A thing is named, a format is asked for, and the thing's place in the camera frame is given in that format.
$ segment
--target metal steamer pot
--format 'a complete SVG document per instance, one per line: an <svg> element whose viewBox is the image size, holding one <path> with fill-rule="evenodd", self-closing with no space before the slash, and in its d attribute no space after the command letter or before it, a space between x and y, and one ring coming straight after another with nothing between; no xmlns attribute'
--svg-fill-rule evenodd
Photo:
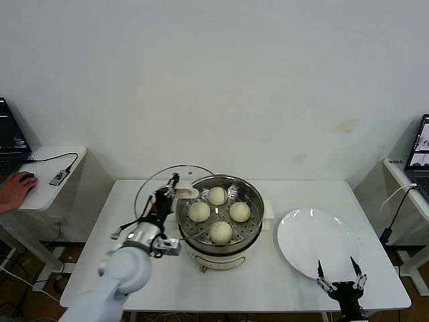
<svg viewBox="0 0 429 322"><path fill-rule="evenodd" d="M239 254L256 241L262 230L264 206L254 186L243 179L224 174L201 178L192 185L200 192L198 198L180 199L176 205L180 233L191 248L208 256L223 257ZM227 202L220 206L210 204L207 198L208 191L216 186L223 187L227 192ZM189 207L197 201L210 207L210 217L202 223L195 223L188 216ZM237 223L229 216L231 205L239 201L247 203L251 210L249 220L244 223ZM217 221L226 221L232 227L231 242L214 244L210 241L208 231Z"/></svg>

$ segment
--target floor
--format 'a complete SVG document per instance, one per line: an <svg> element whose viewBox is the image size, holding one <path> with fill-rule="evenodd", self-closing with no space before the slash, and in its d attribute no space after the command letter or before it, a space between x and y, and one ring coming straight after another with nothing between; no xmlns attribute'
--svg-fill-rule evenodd
<svg viewBox="0 0 429 322"><path fill-rule="evenodd" d="M80 253L81 247L68 247L63 253L61 260L67 262L76 262ZM395 253L388 252L393 264L397 264ZM16 258L16 260L25 268L28 273L28 280L34 282L38 272L42 269L42 263L31 253L26 252ZM25 277L23 269L14 264L9 267L9 270L20 276ZM426 283L429 284L429 263L421 267L420 272ZM57 284L60 288L66 285L66 278L60 279ZM401 311L401 322L423 322L429 321L429 297L421 297L411 280L402 278L402 282L412 299L412 306L407 310ZM54 281L48 282L45 291L50 293L56 299L60 298L53 287ZM18 283L16 280L6 279L0 275L0 317L7 316L23 316L24 321L55 321L63 314L64 309L52 299L40 292L28 290L25 292L25 284ZM124 313L123 321L128 321L130 313ZM337 321L338 313L333 314L333 320ZM398 311L378 312L369 318L370 322L396 322L399 321ZM297 314L257 314L257 313L139 313L137 320L140 322L240 322L240 321L295 321L295 322L322 322L321 314L319 313L297 313Z"/></svg>

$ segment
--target white plate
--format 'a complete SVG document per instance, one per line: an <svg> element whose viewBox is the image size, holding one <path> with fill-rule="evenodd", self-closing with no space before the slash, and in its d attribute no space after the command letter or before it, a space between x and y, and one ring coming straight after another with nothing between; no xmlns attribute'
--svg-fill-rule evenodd
<svg viewBox="0 0 429 322"><path fill-rule="evenodd" d="M291 211L277 230L280 249L288 262L308 277L317 278L318 260L331 282L355 274L350 256L359 263L359 245L338 218L318 209Z"/></svg>

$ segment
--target human hand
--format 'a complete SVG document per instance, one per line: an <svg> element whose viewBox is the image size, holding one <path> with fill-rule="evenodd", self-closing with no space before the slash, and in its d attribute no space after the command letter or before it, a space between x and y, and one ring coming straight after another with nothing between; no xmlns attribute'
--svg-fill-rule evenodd
<svg viewBox="0 0 429 322"><path fill-rule="evenodd" d="M37 185L37 178L27 178L20 182L29 172L14 172L7 177L0 187L0 215L17 209L22 205L28 190Z"/></svg>

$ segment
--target steamed bun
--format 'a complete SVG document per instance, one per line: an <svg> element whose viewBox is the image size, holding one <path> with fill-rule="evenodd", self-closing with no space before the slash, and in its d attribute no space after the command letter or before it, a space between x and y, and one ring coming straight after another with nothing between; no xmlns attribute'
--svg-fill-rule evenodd
<svg viewBox="0 0 429 322"><path fill-rule="evenodd" d="M246 203L235 203L229 209L229 217L237 223L244 223L250 218L250 208Z"/></svg>
<svg viewBox="0 0 429 322"><path fill-rule="evenodd" d="M189 207L188 216L196 223L206 221L210 217L210 207L201 201L193 203Z"/></svg>
<svg viewBox="0 0 429 322"><path fill-rule="evenodd" d="M225 201L227 201L227 193L224 190L224 188L220 186L211 188L208 191L207 197L208 197L208 201L210 201L210 203L215 206L223 205Z"/></svg>
<svg viewBox="0 0 429 322"><path fill-rule="evenodd" d="M233 236L233 229L224 221L217 221L209 231L210 240L214 244L227 244Z"/></svg>

